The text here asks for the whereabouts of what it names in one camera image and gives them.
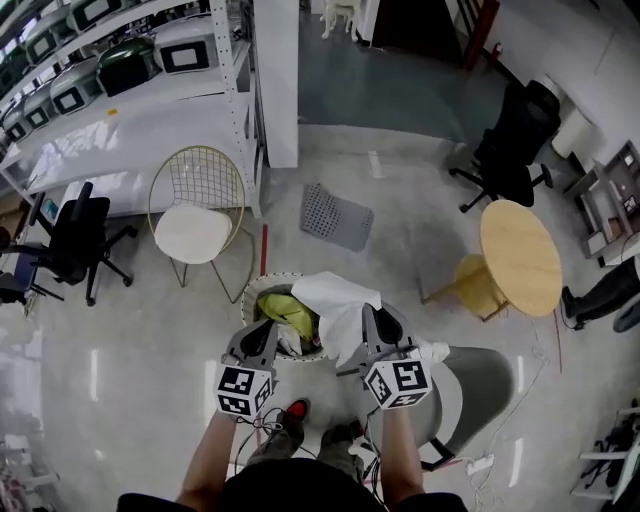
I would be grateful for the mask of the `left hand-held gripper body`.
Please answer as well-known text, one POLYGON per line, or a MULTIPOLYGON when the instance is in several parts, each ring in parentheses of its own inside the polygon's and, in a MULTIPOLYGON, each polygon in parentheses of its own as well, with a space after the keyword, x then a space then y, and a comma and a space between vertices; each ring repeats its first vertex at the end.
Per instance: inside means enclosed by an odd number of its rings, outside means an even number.
POLYGON ((214 394, 220 411, 256 418, 273 394, 278 327, 262 319, 236 332, 221 359, 214 394))

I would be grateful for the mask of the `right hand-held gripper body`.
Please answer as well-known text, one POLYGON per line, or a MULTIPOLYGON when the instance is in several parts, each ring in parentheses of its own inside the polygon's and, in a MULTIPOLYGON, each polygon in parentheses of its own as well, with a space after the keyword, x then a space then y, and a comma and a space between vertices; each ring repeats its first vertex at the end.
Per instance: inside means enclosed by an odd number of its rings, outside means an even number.
POLYGON ((397 309, 383 303, 362 308, 364 387, 382 410, 418 404, 432 391, 430 370, 414 329, 397 309))

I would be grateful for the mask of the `cream clothes garment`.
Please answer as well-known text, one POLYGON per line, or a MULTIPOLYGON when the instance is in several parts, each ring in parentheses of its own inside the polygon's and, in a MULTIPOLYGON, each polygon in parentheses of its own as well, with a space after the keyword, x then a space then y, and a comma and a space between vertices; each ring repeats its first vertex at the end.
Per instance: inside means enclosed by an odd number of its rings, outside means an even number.
POLYGON ((445 342, 430 342, 417 337, 416 343, 419 357, 429 367, 442 363, 451 353, 450 346, 445 342))

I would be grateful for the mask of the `patterned white clothes garment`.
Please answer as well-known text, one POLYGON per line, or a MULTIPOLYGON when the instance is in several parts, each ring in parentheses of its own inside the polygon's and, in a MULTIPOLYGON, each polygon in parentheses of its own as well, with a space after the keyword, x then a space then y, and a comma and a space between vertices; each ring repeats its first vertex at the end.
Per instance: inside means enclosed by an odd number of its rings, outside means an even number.
POLYGON ((276 356, 282 359, 307 362, 322 359, 325 352, 315 340, 305 341, 294 327, 279 323, 276 356))

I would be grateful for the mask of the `white laundry basket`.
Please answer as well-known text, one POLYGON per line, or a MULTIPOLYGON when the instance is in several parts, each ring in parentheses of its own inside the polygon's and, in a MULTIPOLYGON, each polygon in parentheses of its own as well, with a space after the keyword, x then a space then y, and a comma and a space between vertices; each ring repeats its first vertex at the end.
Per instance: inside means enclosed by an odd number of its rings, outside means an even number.
MULTIPOLYGON (((259 298, 271 293, 290 293, 295 282, 302 277, 303 274, 300 273, 276 272, 257 277, 249 282, 241 295, 240 310, 243 324, 249 325, 259 319, 257 304, 259 298)), ((327 354, 322 345, 318 345, 309 353, 302 355, 288 355, 278 348, 276 350, 276 358, 292 362, 311 363, 326 359, 327 354)))

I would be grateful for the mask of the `yellow-green clothes garment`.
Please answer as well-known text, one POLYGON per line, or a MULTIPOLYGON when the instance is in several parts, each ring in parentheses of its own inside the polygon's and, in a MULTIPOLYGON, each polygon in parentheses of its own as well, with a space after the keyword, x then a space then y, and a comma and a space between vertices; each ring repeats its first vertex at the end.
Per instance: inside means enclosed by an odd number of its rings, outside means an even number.
POLYGON ((304 341, 314 338, 315 314, 291 295, 267 294, 257 301, 261 312, 292 327, 304 341))

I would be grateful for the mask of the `white shirt clothes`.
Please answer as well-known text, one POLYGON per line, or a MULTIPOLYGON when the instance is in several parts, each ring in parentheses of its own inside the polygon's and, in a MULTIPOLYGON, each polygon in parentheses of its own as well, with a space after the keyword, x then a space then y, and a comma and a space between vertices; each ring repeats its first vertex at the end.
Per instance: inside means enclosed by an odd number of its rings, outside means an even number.
POLYGON ((363 343, 365 305, 382 307, 377 290, 363 287, 331 272, 306 275, 292 286, 292 295, 319 316, 322 347, 337 368, 344 366, 363 343))

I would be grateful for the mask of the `person's left forearm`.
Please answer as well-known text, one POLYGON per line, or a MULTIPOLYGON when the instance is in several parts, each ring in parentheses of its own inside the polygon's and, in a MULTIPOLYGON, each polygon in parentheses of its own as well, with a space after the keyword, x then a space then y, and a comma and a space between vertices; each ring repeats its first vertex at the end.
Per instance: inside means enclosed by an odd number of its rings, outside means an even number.
POLYGON ((232 416, 214 413, 189 464, 177 503, 196 512, 213 512, 218 508, 236 428, 232 416))

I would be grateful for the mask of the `person's right forearm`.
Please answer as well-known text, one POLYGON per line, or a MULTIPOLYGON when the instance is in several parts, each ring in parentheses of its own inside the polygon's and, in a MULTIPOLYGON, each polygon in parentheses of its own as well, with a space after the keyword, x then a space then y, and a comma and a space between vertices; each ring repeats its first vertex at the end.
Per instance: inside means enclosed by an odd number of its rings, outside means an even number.
POLYGON ((421 460, 408 408, 384 411, 380 462, 383 498, 389 510, 424 493, 421 460))

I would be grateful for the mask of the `person's left red shoe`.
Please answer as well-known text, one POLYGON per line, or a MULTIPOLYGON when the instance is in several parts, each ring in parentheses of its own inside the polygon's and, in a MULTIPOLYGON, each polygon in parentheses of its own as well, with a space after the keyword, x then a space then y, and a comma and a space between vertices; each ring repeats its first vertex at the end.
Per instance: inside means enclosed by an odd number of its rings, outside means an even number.
POLYGON ((286 425, 303 424, 309 413, 310 402, 306 398, 297 399, 283 413, 283 421, 286 425))

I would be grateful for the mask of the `person's left leg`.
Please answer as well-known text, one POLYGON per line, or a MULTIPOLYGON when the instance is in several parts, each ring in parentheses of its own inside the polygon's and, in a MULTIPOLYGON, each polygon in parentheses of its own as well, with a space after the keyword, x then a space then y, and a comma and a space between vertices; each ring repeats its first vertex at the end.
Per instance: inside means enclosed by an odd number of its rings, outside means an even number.
POLYGON ((303 424, 301 422, 286 423, 284 420, 278 420, 277 423, 281 427, 274 430, 253 452, 246 466, 290 459, 301 447, 305 437, 303 424))

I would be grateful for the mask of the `person's leg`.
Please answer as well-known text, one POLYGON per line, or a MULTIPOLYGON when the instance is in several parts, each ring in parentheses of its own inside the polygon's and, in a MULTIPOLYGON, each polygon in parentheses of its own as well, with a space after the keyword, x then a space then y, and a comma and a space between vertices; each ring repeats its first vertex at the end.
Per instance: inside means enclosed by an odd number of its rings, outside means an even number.
POLYGON ((290 459, 301 447, 305 437, 303 424, 301 422, 286 423, 284 420, 278 420, 277 423, 281 427, 274 430, 253 452, 246 466, 290 459))
POLYGON ((349 425, 330 427, 321 438, 320 450, 316 457, 319 462, 345 473, 358 484, 363 482, 364 462, 350 453, 353 445, 353 431, 349 425))

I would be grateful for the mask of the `person's right leg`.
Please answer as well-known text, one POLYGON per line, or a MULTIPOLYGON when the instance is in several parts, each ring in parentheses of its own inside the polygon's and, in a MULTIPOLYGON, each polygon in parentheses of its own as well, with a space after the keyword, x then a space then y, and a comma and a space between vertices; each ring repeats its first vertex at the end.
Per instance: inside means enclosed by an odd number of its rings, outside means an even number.
POLYGON ((353 445, 353 431, 349 425, 330 427, 321 438, 320 450, 316 457, 319 462, 345 473, 358 484, 363 482, 364 462, 350 453, 353 445))

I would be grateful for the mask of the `person's torso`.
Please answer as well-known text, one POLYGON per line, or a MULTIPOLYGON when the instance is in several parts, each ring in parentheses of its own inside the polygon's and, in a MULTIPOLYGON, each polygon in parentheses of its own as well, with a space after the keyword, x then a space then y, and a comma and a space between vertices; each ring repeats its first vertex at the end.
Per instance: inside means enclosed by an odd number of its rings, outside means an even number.
POLYGON ((322 462, 291 458, 258 463, 227 480, 219 494, 169 501, 126 493, 116 512, 468 512, 452 493, 421 493, 383 506, 362 484, 322 462))

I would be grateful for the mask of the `round wooden table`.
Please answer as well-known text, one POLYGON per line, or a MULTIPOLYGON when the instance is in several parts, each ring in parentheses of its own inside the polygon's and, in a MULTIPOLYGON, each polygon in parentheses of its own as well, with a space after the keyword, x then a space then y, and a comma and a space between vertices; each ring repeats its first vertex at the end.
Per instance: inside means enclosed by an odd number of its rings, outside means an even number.
POLYGON ((465 255, 453 281, 421 299, 454 295, 486 323, 514 308, 529 317, 552 314, 562 289, 558 250, 541 220, 509 200, 489 204, 480 219, 481 252, 465 255))

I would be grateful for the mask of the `grey perforated panel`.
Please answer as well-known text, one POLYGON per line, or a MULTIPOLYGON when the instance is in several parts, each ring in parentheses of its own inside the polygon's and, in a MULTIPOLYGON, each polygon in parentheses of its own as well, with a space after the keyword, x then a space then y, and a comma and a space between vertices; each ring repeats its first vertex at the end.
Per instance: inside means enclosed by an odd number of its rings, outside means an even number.
POLYGON ((303 232, 352 252, 365 248, 374 221, 370 208, 341 199, 319 183, 304 187, 300 213, 303 232))

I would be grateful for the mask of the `long white desk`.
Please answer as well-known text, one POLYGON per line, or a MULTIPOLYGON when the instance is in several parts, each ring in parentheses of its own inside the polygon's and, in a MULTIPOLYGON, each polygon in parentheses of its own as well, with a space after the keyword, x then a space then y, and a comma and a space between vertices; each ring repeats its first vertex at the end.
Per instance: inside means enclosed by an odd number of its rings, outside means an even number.
POLYGON ((570 494, 606 505, 619 502, 640 475, 640 400, 633 399, 630 407, 619 409, 612 430, 578 459, 586 462, 587 468, 570 494))

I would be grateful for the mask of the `black mesh office chair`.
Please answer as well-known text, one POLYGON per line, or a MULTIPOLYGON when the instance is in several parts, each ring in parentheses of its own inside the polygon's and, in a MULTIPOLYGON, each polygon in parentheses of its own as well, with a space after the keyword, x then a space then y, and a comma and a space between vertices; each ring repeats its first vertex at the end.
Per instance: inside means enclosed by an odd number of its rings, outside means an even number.
POLYGON ((540 166, 540 175, 535 178, 530 175, 529 166, 560 123, 560 101, 548 87, 535 80, 525 86, 509 84, 496 125, 484 131, 473 153, 472 165, 477 172, 449 170, 450 176, 459 175, 481 189, 459 210, 465 213, 485 197, 532 207, 534 188, 540 184, 552 188, 553 179, 546 165, 540 166))

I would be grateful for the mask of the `grey open cabinet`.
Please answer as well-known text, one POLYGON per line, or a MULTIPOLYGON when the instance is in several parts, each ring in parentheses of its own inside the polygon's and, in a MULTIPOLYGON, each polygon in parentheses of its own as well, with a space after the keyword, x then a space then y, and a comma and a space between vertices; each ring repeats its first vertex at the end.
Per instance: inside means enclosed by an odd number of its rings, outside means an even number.
POLYGON ((586 225, 582 249, 601 267, 640 255, 640 151, 628 141, 564 192, 586 225))

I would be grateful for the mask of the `white trash bin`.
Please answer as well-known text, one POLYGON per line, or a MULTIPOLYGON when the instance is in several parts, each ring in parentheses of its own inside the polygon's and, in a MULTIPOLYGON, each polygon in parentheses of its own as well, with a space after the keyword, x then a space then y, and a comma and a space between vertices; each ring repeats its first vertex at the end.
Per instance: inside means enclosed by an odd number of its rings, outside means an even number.
POLYGON ((591 159, 594 130, 593 123, 574 106, 562 118, 551 147, 560 158, 568 159, 573 155, 585 167, 591 159))

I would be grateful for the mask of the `dark green appliance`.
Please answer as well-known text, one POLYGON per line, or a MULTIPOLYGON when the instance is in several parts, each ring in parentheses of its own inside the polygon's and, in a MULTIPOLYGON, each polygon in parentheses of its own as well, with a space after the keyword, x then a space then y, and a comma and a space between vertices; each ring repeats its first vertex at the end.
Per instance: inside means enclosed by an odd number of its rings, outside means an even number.
POLYGON ((98 61, 96 79, 108 97, 150 81, 161 72, 154 60, 151 37, 137 36, 105 51, 98 61))

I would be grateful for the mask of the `dark wooden staircase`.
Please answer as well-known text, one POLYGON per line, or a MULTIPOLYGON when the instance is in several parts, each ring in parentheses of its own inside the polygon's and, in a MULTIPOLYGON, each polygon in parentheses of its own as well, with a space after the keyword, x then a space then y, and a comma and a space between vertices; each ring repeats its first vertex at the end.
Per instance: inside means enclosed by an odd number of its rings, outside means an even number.
POLYGON ((501 6, 500 0, 452 0, 461 34, 447 0, 379 0, 371 46, 404 51, 475 68, 501 6))

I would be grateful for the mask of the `white side table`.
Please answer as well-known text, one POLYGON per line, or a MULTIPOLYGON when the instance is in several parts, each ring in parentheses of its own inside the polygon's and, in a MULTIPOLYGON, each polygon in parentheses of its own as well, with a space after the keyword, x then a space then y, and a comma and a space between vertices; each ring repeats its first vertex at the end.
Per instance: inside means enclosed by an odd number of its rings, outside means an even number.
POLYGON ((324 0, 324 13, 321 20, 325 24, 322 39, 329 38, 339 17, 344 19, 345 32, 349 33, 354 43, 359 40, 357 34, 358 22, 361 15, 362 0, 324 0))

